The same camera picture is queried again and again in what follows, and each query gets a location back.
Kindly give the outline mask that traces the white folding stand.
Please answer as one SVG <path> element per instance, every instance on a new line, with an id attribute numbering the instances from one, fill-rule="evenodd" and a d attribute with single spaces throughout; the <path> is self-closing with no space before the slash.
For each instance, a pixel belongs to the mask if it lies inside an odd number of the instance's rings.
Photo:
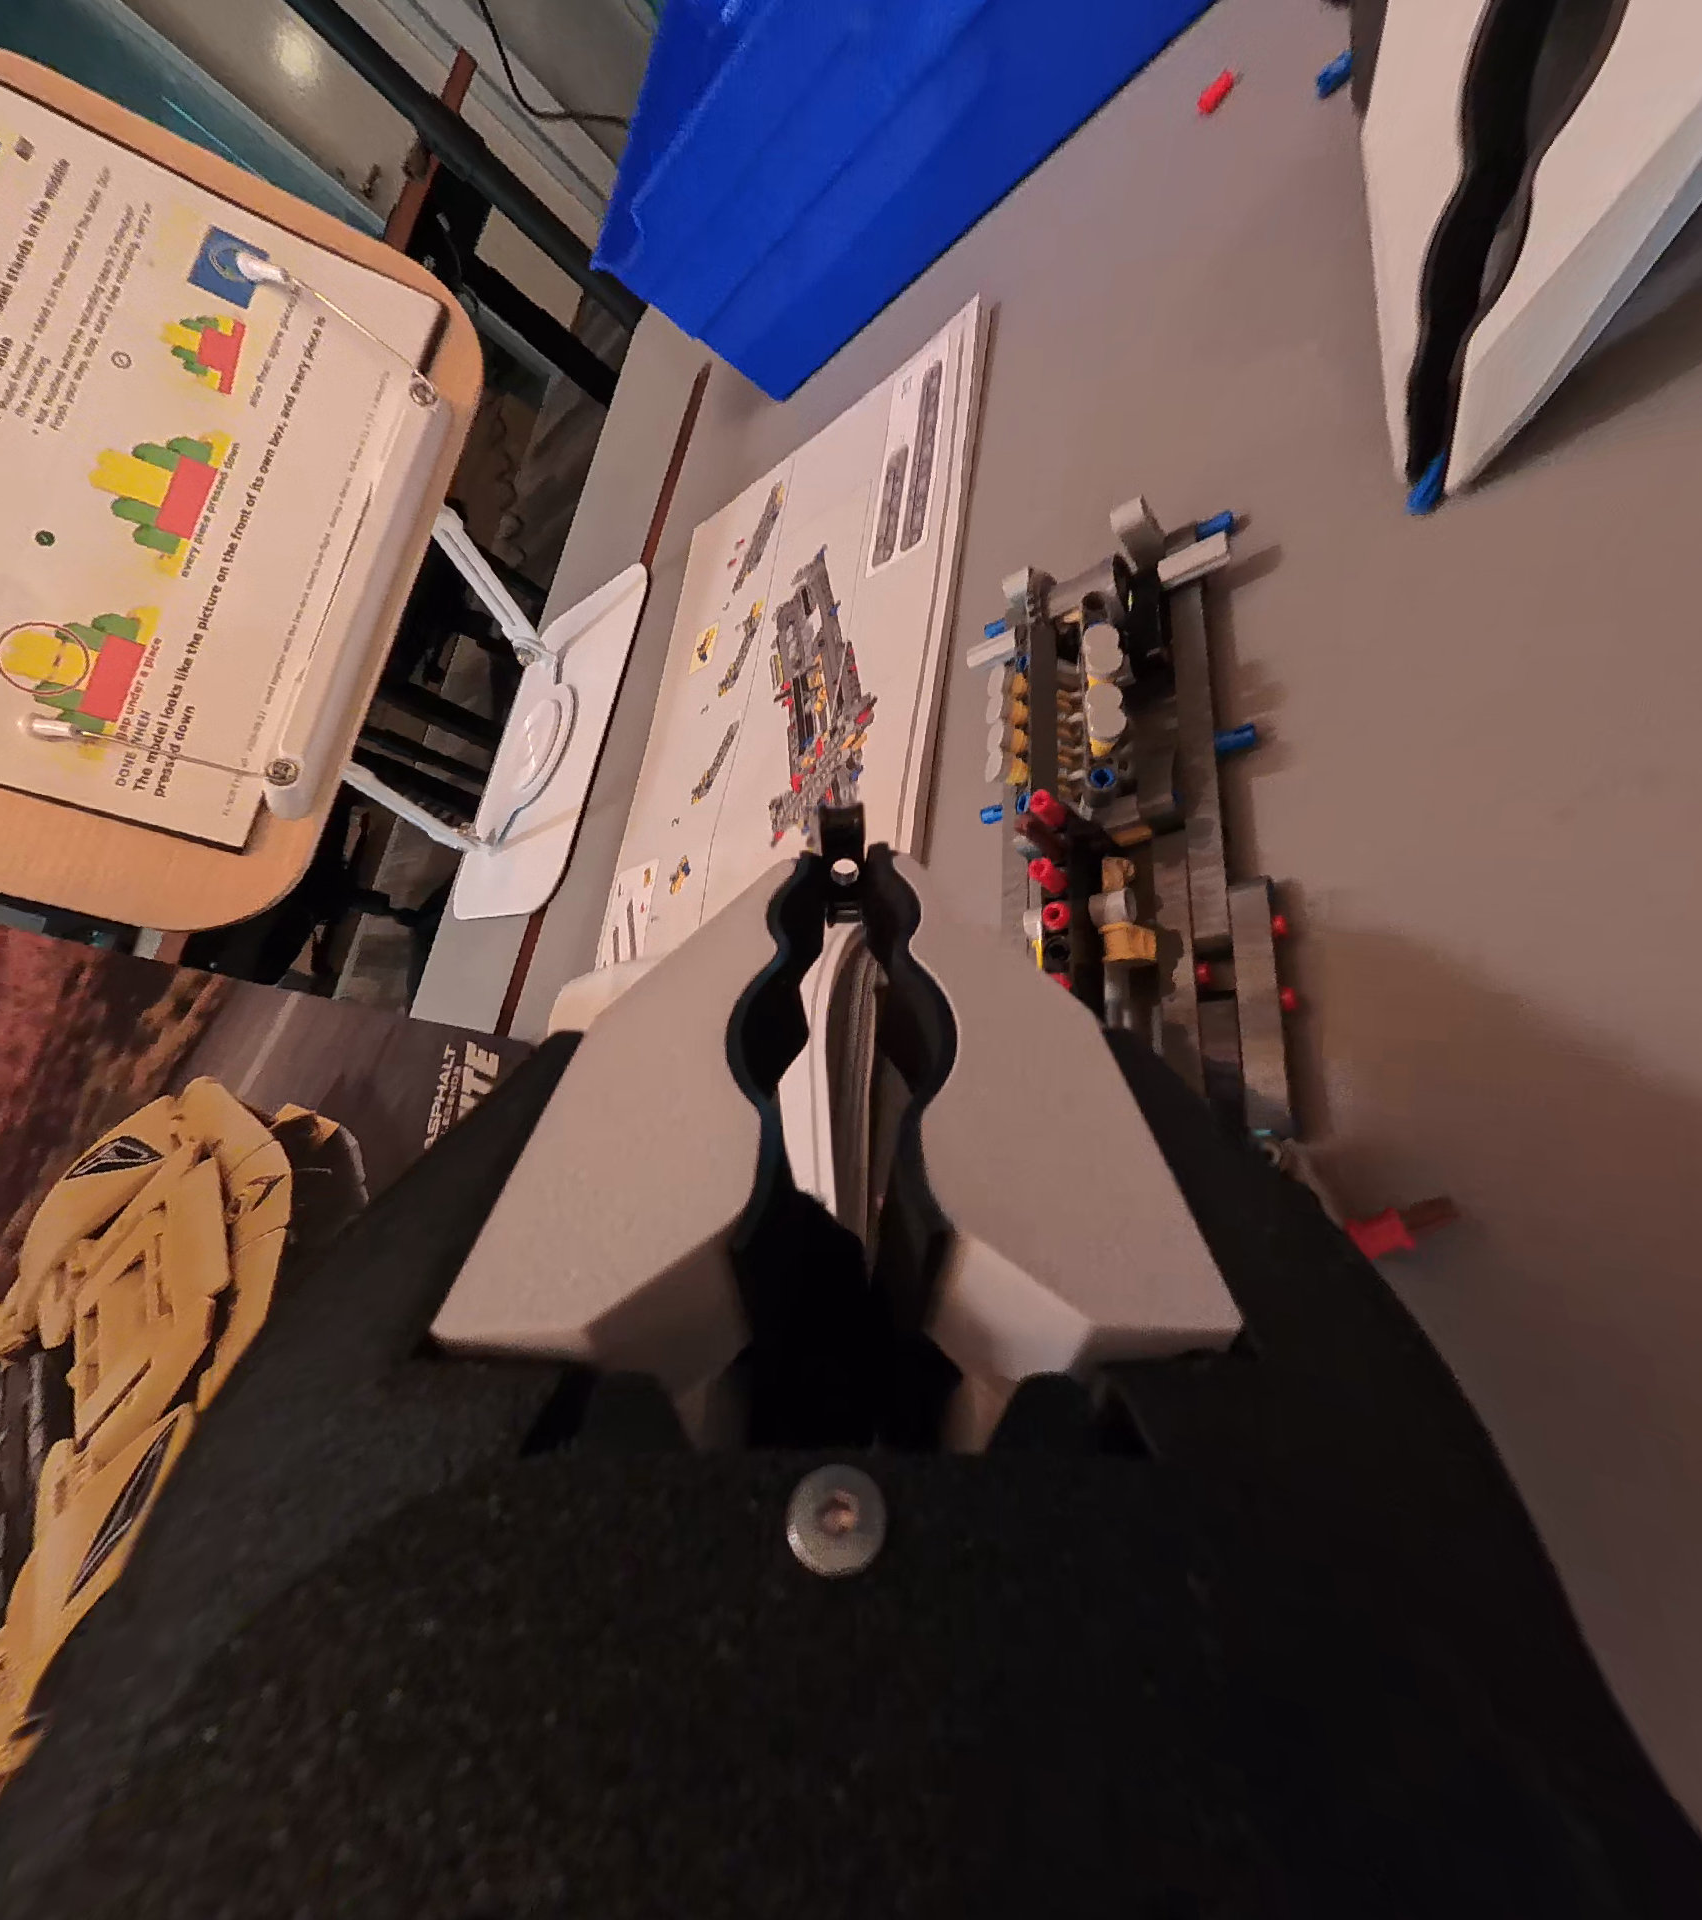
<path id="1" fill-rule="evenodd" d="M 550 902 L 573 850 L 646 600 L 646 565 L 627 564 L 539 630 L 449 505 L 437 510 L 431 541 L 523 670 L 485 787 L 472 802 L 412 800 L 373 767 L 369 747 L 342 779 L 460 857 L 455 920 L 532 915 Z"/>

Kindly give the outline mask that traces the lego instruction booklet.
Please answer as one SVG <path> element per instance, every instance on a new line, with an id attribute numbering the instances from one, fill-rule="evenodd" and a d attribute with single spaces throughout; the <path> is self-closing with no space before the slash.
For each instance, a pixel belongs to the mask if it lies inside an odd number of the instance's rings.
<path id="1" fill-rule="evenodd" d="M 946 678 L 991 333 L 967 299 L 923 347 L 694 533 L 591 972 L 585 1024 L 827 809 L 917 853 Z"/>

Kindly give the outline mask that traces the wooden instruction board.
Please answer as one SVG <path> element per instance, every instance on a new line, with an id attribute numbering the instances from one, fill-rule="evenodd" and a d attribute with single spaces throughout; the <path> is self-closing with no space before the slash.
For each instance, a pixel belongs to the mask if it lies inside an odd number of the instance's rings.
<path id="1" fill-rule="evenodd" d="M 290 893 L 477 389 L 425 269 L 0 51 L 0 895 Z"/>

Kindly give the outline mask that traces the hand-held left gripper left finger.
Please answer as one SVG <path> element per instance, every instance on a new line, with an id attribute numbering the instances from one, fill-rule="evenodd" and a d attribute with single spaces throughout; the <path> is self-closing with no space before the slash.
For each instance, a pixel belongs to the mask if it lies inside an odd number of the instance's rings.
<path id="1" fill-rule="evenodd" d="M 827 868 L 774 863 L 578 1036 L 431 1322 L 456 1354 L 716 1378 L 750 1332 L 734 1244 L 785 1172 Z"/>

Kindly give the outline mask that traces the blue storage bin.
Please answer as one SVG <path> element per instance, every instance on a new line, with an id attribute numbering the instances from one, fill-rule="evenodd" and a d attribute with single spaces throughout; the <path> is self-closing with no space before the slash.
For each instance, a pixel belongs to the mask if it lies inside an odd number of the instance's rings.
<path id="1" fill-rule="evenodd" d="M 1206 2 L 670 2 L 591 266 L 788 397 Z"/>

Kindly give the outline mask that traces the lego set box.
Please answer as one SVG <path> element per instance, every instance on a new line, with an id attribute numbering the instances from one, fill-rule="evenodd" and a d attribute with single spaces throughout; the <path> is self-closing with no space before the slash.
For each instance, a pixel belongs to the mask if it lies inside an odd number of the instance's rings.
<path id="1" fill-rule="evenodd" d="M 0 1790 L 273 1312 L 529 1053 L 0 928 Z"/>

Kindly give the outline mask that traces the lego chassis assembly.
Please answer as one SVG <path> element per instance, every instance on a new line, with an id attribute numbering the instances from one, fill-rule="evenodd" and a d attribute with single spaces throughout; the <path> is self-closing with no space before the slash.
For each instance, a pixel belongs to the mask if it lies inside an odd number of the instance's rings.
<path id="1" fill-rule="evenodd" d="M 1026 568 L 967 664 L 983 678 L 1002 923 L 1110 1034 L 1146 1042 L 1229 1130 L 1298 1180 L 1369 1259 L 1458 1220 L 1447 1196 L 1353 1211 L 1299 1136 L 1294 923 L 1233 845 L 1226 768 L 1264 744 L 1229 725 L 1213 649 L 1232 511 L 1168 526 L 1144 497 L 1075 574 Z"/>

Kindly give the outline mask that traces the scattered small lego pins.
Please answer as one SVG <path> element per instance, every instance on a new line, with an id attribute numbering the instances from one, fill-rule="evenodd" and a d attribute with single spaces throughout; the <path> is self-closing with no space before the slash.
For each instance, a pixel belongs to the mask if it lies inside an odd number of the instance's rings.
<path id="1" fill-rule="evenodd" d="M 1314 94 L 1323 102 L 1345 91 L 1350 82 L 1354 57 L 1353 51 L 1343 51 L 1332 61 L 1324 62 L 1314 76 Z M 1219 71 L 1197 94 L 1197 111 L 1200 118 L 1213 115 L 1226 97 L 1244 81 L 1240 68 L 1226 66 Z"/>

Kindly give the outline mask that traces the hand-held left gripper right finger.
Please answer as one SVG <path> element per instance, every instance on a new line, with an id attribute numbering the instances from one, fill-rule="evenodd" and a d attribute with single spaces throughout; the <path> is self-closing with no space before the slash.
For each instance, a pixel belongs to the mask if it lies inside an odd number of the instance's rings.
<path id="1" fill-rule="evenodd" d="M 901 1332 L 969 1378 L 1226 1347 L 1244 1314 L 1102 1022 L 887 845 L 862 928 L 905 1090 L 874 1253 Z"/>

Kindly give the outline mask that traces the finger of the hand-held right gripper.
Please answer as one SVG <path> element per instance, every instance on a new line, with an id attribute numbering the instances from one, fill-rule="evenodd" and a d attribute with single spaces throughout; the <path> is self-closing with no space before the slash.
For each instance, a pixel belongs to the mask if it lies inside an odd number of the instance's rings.
<path id="1" fill-rule="evenodd" d="M 1533 151 L 1546 2 L 1354 2 L 1358 120 L 1392 460 L 1437 487 L 1491 243 Z"/>
<path id="2" fill-rule="evenodd" d="M 1623 6 L 1521 189 L 1523 230 L 1463 343 L 1443 491 L 1505 450 L 1702 207 L 1702 2 Z"/>

